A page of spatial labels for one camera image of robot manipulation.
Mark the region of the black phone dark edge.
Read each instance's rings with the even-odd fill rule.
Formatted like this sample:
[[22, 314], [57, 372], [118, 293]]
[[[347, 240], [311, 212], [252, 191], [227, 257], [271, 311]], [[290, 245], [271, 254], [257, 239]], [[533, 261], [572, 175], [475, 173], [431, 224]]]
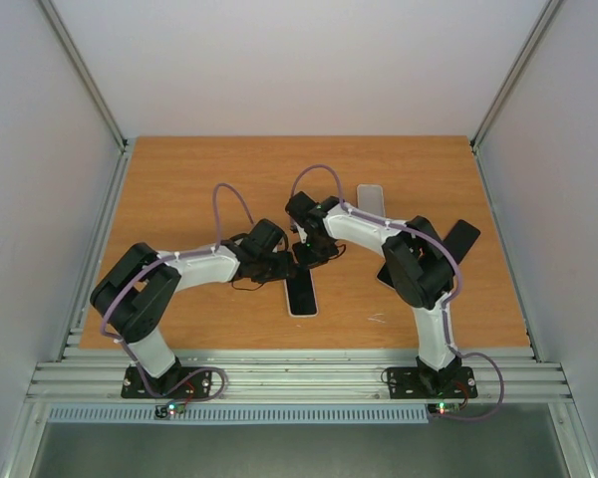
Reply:
[[318, 315], [316, 294], [310, 270], [299, 269], [285, 280], [287, 310], [290, 317], [309, 318]]

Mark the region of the black phone silver edge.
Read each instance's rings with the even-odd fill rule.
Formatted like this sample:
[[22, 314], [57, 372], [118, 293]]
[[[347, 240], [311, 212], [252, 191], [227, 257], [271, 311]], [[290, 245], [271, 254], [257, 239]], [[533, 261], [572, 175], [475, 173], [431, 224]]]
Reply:
[[388, 265], [386, 263], [380, 268], [379, 272], [377, 273], [377, 280], [385, 285], [386, 287], [390, 288], [391, 290], [394, 289], [394, 284], [392, 280], [392, 276], [390, 274]]

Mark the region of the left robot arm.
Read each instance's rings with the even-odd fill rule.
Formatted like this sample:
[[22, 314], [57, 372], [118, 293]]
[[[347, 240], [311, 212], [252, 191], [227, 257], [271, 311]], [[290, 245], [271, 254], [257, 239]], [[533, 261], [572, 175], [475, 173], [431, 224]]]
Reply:
[[263, 285], [294, 272], [287, 234], [261, 219], [248, 233], [183, 252], [137, 243], [95, 287], [90, 304], [102, 318], [103, 335], [121, 344], [151, 392], [169, 396], [183, 378], [158, 324], [175, 293], [243, 279]]

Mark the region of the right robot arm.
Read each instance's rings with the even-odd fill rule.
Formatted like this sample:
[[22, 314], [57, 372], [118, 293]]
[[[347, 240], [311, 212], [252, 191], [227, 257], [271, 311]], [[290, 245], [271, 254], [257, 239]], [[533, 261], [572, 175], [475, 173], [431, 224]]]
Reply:
[[442, 238], [423, 216], [409, 222], [393, 220], [335, 196], [317, 202], [303, 191], [291, 196], [285, 211], [300, 236], [293, 252], [307, 268], [332, 260], [341, 241], [384, 258], [379, 277], [413, 310], [421, 386], [435, 395], [452, 387], [462, 362], [453, 340], [449, 302], [460, 292], [458, 265], [480, 231], [460, 220]]

